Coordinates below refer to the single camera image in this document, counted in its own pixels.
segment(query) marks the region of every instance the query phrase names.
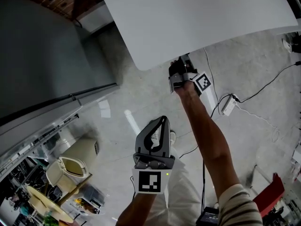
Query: red object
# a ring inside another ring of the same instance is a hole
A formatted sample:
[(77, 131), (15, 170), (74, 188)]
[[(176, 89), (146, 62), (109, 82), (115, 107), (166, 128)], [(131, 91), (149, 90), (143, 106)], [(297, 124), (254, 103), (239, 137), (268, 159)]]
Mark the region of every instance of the red object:
[(275, 173), (273, 182), (253, 199), (257, 204), (261, 217), (264, 217), (272, 210), (283, 193), (284, 187), (281, 178)]

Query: black cable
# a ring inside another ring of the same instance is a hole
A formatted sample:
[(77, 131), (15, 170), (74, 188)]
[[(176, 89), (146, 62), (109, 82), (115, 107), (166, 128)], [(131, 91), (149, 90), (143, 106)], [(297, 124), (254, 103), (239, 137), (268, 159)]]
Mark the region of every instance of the black cable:
[(261, 90), (259, 90), (256, 94), (252, 95), (252, 96), (249, 97), (248, 99), (245, 99), (245, 100), (243, 100), (243, 101), (240, 101), (240, 100), (237, 98), (236, 101), (239, 102), (239, 103), (244, 103), (245, 101), (247, 101), (247, 100), (249, 100), (249, 99), (252, 99), (254, 96), (258, 95), (264, 88), (266, 88), (269, 84), (271, 84), (271, 83), (272, 83), (272, 82), (273, 82), (273, 81), (281, 74), (282, 71), (284, 71), (284, 70), (286, 70), (286, 69), (288, 69), (289, 67), (292, 67), (292, 66), (294, 66), (294, 65), (290, 65), (290, 66), (287, 66), (286, 68), (282, 69), (282, 70), (276, 75), (276, 77), (275, 77), (271, 82), (267, 83)]
[[(216, 108), (218, 107), (218, 105), (222, 102), (222, 100), (223, 100), (224, 98), (228, 97), (228, 96), (231, 96), (231, 94), (228, 94), (228, 95), (226, 95), (226, 96), (224, 96), (223, 98), (220, 99), (219, 103), (217, 103), (217, 105), (216, 105), (215, 108), (213, 109), (210, 118), (212, 118), (215, 109), (216, 109)], [(194, 148), (192, 151), (187, 152), (187, 153), (184, 153), (182, 156), (179, 157), (179, 159), (180, 159), (181, 157), (183, 157), (184, 155), (187, 155), (187, 154), (189, 154), (189, 153), (191, 153), (191, 152), (197, 150), (197, 148), (198, 148), (198, 146), (197, 146), (196, 148)]]
[[(212, 74), (212, 71), (211, 71), (211, 67), (210, 67), (210, 64), (209, 64), (209, 58), (208, 58), (208, 54), (206, 52), (206, 49), (203, 48), (205, 54), (206, 54), (206, 58), (207, 58), (207, 63), (208, 63), (208, 67), (209, 67), (209, 70), (210, 70), (210, 73), (211, 73), (211, 77), (212, 77), (212, 82), (213, 82), (213, 89), (214, 89), (214, 92), (215, 92), (215, 96), (216, 96), (216, 101), (218, 101), (218, 96), (217, 96), (217, 93), (216, 93), (216, 90), (215, 90), (215, 82), (214, 82), (214, 78), (213, 78), (213, 74)], [(217, 107), (218, 108), (218, 114), (221, 114), (220, 113), (220, 106)]]
[[(66, 16), (69, 17), (69, 14), (67, 14), (65, 11), (61, 10), (61, 9), (58, 8), (58, 7), (57, 7), (57, 9), (58, 9), (61, 13), (63, 13), (64, 15), (66, 15)], [(83, 25), (81, 24), (81, 22), (80, 22), (79, 20), (77, 20), (76, 18), (75, 18), (74, 20), (75, 20), (76, 22), (78, 22), (78, 24), (79, 24), (79, 26), (80, 26), (81, 28), (83, 28)]]
[(223, 98), (221, 98), (221, 100), (219, 101), (219, 103), (217, 103), (217, 105), (216, 105), (215, 108), (213, 109), (210, 118), (212, 118), (215, 109), (216, 109), (216, 108), (218, 107), (218, 105), (222, 102), (222, 100), (223, 100), (224, 98), (228, 97), (228, 96), (231, 96), (231, 95), (232, 95), (232, 94), (228, 94), (228, 95), (224, 96)]
[(194, 148), (192, 151), (190, 151), (190, 152), (187, 152), (187, 153), (184, 153), (182, 156), (180, 156), (180, 157), (179, 157), (179, 159), (180, 159), (181, 157), (183, 157), (184, 155), (187, 155), (187, 154), (189, 154), (189, 153), (191, 153), (191, 152), (193, 152), (193, 151), (197, 150), (197, 148), (198, 148), (198, 146), (197, 146), (196, 148)]
[(81, 27), (81, 28), (83, 28), (83, 25), (81, 24), (81, 22), (79, 21), (79, 20), (77, 20), (76, 18), (74, 19), (76, 22), (78, 22), (78, 24), (79, 24), (79, 26)]
[(132, 181), (132, 179), (134, 180), (133, 176), (130, 177), (130, 180), (131, 180), (131, 182), (133, 184), (133, 187), (134, 187), (134, 194), (133, 194), (133, 198), (132, 198), (132, 200), (134, 200), (135, 195), (136, 195), (136, 191), (135, 191), (135, 186), (134, 186), (134, 182)]
[(80, 213), (78, 215), (75, 216), (75, 218), (73, 220), (76, 220), (76, 218), (80, 215)]
[[(220, 99), (220, 101), (217, 103), (217, 105), (215, 106), (215, 108), (213, 109), (212, 113), (211, 113), (211, 116), (210, 118), (212, 118), (213, 116), (213, 113), (215, 111), (215, 109), (219, 106), (219, 104), (222, 102), (222, 100), (228, 96), (231, 96), (231, 94), (228, 94), (226, 96), (224, 96), (223, 98)], [(187, 153), (184, 153), (182, 156), (180, 156), (179, 158), (183, 157), (184, 155), (187, 155), (193, 151), (195, 151), (196, 149), (198, 148), (198, 146), (196, 148), (194, 148), (192, 151), (190, 152), (187, 152)], [(203, 160), (203, 191), (202, 191), (202, 202), (201, 202), (201, 213), (203, 213), (205, 209), (205, 163), (204, 163), (204, 160)]]

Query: white pants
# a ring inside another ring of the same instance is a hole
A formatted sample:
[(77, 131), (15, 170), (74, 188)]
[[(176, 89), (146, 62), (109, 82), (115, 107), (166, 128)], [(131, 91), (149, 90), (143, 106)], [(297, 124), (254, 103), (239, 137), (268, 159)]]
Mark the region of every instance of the white pants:
[(167, 184), (168, 202), (165, 194), (156, 196), (145, 226), (195, 226), (201, 214), (201, 197), (188, 179), (185, 164), (174, 148), (172, 155), (175, 162)]

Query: power strip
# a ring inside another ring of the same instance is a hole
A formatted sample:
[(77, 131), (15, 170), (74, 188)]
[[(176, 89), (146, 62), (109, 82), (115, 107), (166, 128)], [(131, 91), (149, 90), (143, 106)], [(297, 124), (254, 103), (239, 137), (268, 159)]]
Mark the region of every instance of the power strip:
[(233, 111), (234, 107), (237, 104), (237, 101), (235, 100), (235, 98), (238, 98), (236, 95), (232, 94), (230, 96), (230, 98), (228, 99), (227, 103), (225, 104), (225, 106), (222, 109), (222, 113), (226, 116), (229, 116), (231, 114), (231, 112)]

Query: white board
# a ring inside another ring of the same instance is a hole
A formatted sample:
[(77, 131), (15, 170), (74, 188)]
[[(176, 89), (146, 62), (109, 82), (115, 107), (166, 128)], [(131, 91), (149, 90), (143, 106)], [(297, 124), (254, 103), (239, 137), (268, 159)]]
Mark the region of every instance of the white board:
[(140, 70), (247, 33), (298, 25), (286, 0), (105, 0)]

